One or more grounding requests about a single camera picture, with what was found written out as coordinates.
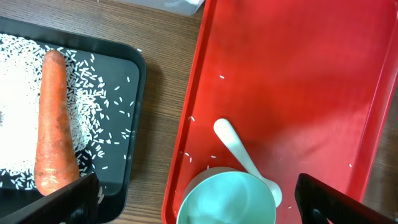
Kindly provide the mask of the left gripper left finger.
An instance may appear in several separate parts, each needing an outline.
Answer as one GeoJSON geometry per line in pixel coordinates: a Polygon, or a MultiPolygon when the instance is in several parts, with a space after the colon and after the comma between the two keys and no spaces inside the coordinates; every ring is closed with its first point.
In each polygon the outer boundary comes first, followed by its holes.
{"type": "Polygon", "coordinates": [[[100,185],[89,174],[1,218],[1,223],[96,223],[100,185]]]}

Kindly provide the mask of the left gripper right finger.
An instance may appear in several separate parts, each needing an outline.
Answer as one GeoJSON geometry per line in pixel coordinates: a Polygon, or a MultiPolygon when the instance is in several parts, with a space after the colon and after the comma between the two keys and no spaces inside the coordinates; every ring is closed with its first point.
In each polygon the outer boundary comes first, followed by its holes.
{"type": "Polygon", "coordinates": [[[302,223],[306,224],[397,224],[396,221],[305,173],[298,176],[295,201],[302,223]]]}

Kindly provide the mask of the orange carrot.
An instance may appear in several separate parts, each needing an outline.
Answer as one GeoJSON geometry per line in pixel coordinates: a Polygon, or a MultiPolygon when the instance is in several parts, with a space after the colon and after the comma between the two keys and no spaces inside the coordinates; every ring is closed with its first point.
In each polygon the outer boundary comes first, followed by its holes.
{"type": "Polygon", "coordinates": [[[49,50],[42,65],[34,181],[47,196],[80,178],[67,105],[64,56],[49,50]]]}

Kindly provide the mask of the green bowl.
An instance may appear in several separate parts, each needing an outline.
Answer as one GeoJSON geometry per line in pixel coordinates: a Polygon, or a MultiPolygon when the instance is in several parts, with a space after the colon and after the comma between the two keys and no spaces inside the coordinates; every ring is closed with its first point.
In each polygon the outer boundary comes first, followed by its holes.
{"type": "Polygon", "coordinates": [[[276,222],[274,197],[257,177],[230,167],[212,167],[187,185],[177,224],[276,222]]]}

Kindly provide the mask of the white rice pile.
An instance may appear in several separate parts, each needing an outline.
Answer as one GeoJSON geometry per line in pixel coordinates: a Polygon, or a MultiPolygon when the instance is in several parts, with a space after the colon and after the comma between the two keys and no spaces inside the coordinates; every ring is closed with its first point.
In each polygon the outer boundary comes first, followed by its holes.
{"type": "Polygon", "coordinates": [[[3,207],[12,205],[23,207],[40,198],[34,181],[34,165],[42,63],[44,55],[49,50],[42,55],[36,55],[35,51],[38,49],[39,46],[30,40],[9,34],[1,35],[1,205],[3,207]]]}

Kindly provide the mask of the black plastic tray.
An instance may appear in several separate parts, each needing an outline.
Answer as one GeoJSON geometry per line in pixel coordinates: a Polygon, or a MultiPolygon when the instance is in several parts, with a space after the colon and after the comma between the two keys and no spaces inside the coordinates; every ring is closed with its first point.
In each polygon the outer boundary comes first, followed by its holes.
{"type": "Polygon", "coordinates": [[[50,49],[66,58],[67,99],[73,146],[81,175],[94,173],[103,188],[98,223],[123,212],[141,103],[146,63],[134,48],[8,18],[1,33],[37,44],[36,55],[50,49]]]}

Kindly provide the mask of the red serving tray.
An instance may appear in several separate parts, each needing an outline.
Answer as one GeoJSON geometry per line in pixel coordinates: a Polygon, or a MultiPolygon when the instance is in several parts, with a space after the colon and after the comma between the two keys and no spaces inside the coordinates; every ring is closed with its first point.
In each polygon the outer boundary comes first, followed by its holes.
{"type": "Polygon", "coordinates": [[[188,183],[240,163],[226,118],[282,190],[277,223],[299,223],[307,173],[362,201],[397,83],[395,0],[207,1],[162,207],[175,223],[188,183]]]}

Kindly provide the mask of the white plastic spoon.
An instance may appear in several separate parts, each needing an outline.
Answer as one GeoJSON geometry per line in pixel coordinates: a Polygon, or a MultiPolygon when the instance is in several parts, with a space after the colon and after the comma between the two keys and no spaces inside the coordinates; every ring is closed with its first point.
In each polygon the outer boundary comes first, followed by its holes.
{"type": "Polygon", "coordinates": [[[274,181],[261,175],[231,123],[224,118],[217,119],[213,125],[213,130],[220,141],[227,147],[246,171],[266,184],[272,193],[276,207],[278,207],[282,202],[282,191],[280,187],[274,181]]]}

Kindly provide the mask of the clear plastic bin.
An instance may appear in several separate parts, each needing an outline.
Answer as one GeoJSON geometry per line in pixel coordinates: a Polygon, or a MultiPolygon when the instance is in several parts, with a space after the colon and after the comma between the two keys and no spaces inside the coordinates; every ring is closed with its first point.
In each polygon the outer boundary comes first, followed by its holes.
{"type": "Polygon", "coordinates": [[[118,0],[119,2],[137,6],[149,7],[161,11],[180,14],[183,16],[194,15],[205,0],[118,0]]]}

